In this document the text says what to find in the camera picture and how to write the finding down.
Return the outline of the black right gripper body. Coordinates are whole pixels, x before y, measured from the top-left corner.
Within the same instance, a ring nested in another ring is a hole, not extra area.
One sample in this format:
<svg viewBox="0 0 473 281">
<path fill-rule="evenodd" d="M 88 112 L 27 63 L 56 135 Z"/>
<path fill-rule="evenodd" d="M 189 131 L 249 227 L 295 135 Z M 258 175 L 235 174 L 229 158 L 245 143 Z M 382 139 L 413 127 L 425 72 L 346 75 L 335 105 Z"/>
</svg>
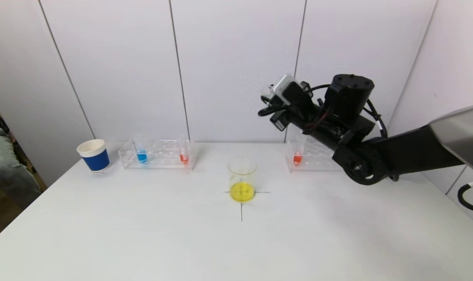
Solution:
<svg viewBox="0 0 473 281">
<path fill-rule="evenodd" d="M 313 114 L 312 103 L 291 103 L 286 105 L 279 98 L 273 98 L 270 107 L 277 108 L 272 112 L 270 122 L 279 131 L 285 130 L 289 125 L 299 128 L 304 135 L 307 135 L 306 125 L 310 123 L 310 117 Z"/>
</svg>

